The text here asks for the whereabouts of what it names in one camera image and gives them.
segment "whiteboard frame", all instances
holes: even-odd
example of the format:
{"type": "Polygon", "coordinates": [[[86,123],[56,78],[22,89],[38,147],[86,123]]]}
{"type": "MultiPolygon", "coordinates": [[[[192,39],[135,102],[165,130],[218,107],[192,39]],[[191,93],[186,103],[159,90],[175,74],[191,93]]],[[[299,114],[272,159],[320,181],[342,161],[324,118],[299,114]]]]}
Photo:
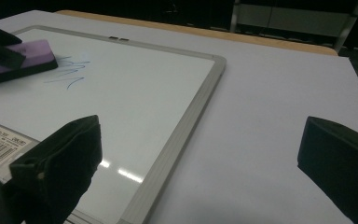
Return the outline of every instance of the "whiteboard frame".
{"type": "Polygon", "coordinates": [[[42,25],[29,26],[12,34],[19,35],[32,29],[40,29],[65,35],[76,35],[121,45],[160,50],[214,61],[210,73],[202,82],[189,107],[186,109],[185,114],[181,117],[167,143],[164,145],[164,148],[159,152],[157,159],[148,171],[143,183],[136,190],[118,222],[118,224],[146,223],[151,215],[153,207],[157,203],[159,195],[162,193],[164,186],[167,184],[176,163],[179,162],[180,156],[184,152],[186,144],[194,132],[206,105],[209,103],[220,77],[224,73],[227,62],[226,59],[218,55],[152,45],[143,42],[131,41],[125,38],[109,38],[107,36],[80,33],[42,25]]]}

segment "purple eraser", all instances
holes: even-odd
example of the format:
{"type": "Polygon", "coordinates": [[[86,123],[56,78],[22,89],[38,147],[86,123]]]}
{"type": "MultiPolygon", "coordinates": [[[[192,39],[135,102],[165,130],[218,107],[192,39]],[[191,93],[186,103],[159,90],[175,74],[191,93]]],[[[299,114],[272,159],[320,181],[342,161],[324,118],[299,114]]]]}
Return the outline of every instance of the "purple eraser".
{"type": "MultiPolygon", "coordinates": [[[[47,40],[26,42],[17,45],[7,46],[7,48],[14,50],[26,57],[20,69],[55,61],[54,54],[51,51],[50,45],[48,44],[47,40]]],[[[10,70],[13,69],[0,65],[0,73],[5,73],[10,70]]]]}
{"type": "Polygon", "coordinates": [[[7,46],[7,48],[24,55],[25,60],[19,69],[10,69],[0,65],[0,82],[30,76],[58,67],[47,40],[26,42],[7,46]]]}

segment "table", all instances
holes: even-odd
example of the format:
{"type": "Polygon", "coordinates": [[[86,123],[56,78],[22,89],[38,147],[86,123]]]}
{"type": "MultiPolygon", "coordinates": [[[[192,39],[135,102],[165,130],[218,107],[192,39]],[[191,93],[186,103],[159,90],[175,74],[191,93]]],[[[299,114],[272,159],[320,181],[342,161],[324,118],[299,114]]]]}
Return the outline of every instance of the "table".
{"type": "MultiPolygon", "coordinates": [[[[41,11],[1,20],[0,28],[13,32],[32,24],[227,59],[149,223],[351,223],[296,167],[308,116],[358,132],[358,77],[348,59],[266,47],[272,44],[265,39],[247,39],[268,42],[260,46],[206,37],[207,31],[190,29],[203,36],[190,35],[41,11]]],[[[289,45],[282,42],[284,48],[289,45]]]]}
{"type": "Polygon", "coordinates": [[[161,29],[161,30],[176,31],[176,32],[181,32],[181,33],[186,33],[186,34],[191,34],[191,35],[215,37],[215,38],[220,38],[220,39],[225,39],[225,40],[233,40],[233,41],[239,41],[239,42],[243,42],[243,43],[270,46],[270,47],[281,48],[281,49],[295,49],[295,50],[300,50],[300,51],[314,52],[314,53],[320,53],[320,54],[326,54],[326,55],[337,55],[337,53],[333,49],[330,49],[328,47],[302,44],[302,43],[296,43],[296,42],[289,42],[289,41],[271,39],[271,38],[265,38],[265,37],[259,37],[259,36],[237,35],[237,34],[232,34],[232,33],[227,33],[227,32],[205,30],[205,29],[199,29],[199,28],[192,28],[192,27],[185,27],[185,26],[179,26],[179,25],[152,22],[152,21],[138,21],[138,20],[132,20],[132,19],[127,19],[127,18],[104,16],[104,15],[99,15],[99,14],[73,11],[73,10],[61,10],[61,11],[57,11],[56,13],[62,14],[62,15],[68,15],[68,16],[87,18],[87,19],[92,19],[92,20],[98,20],[98,21],[110,21],[110,22],[143,26],[143,27],[149,27],[149,28],[157,28],[157,29],[161,29]]]}

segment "whiteboard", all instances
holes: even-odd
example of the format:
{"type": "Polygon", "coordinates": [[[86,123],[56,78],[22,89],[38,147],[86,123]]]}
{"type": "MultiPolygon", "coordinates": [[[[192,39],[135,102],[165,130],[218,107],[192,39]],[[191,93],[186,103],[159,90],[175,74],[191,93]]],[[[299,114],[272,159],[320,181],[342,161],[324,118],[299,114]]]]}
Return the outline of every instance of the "whiteboard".
{"type": "Polygon", "coordinates": [[[222,75],[215,55],[53,29],[59,67],[0,84],[0,124],[43,140],[98,115],[103,163],[76,210],[102,223],[143,223],[222,75]]]}

